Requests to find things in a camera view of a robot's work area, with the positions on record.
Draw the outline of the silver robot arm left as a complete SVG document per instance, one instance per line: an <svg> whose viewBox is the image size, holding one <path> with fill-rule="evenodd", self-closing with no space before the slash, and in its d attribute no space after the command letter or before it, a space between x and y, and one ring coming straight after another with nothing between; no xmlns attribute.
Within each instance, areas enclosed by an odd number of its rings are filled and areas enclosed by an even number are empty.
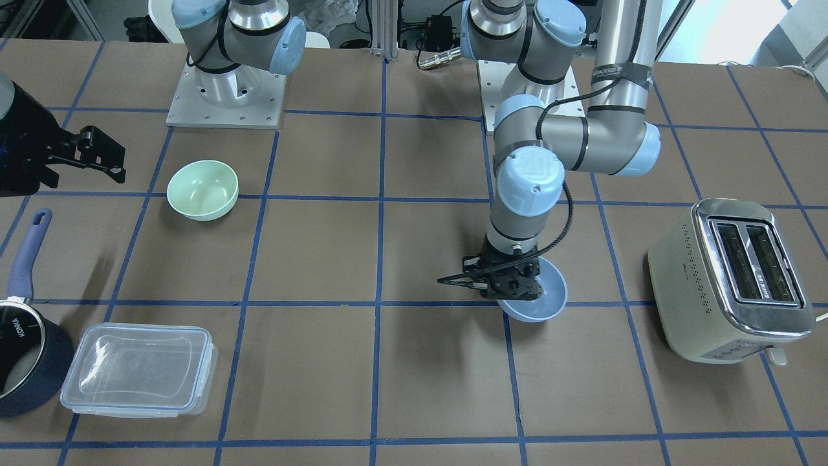
<svg viewBox="0 0 828 466"><path fill-rule="evenodd" d="M659 130L646 121L659 38L660 1L603 3L582 116L563 115L561 86L587 32L569 1L467 1L462 56L512 63L494 119L495 197L482 250L465 257L442 284L487 299L540 296L538 239L551 209L571 196L565 172L638 177L660 153Z"/></svg>

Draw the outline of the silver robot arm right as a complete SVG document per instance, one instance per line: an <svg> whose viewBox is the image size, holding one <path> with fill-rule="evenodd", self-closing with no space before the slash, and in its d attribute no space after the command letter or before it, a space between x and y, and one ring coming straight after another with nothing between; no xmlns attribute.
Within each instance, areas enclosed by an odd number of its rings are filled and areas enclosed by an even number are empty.
<svg viewBox="0 0 828 466"><path fill-rule="evenodd" d="M252 68L287 76L307 46L307 27L286 1L174 1L171 15L188 49L186 64L207 76ZM124 146L98 127L62 129L50 110L2 75L1 192L26 197L56 188L55 164L126 180Z"/></svg>

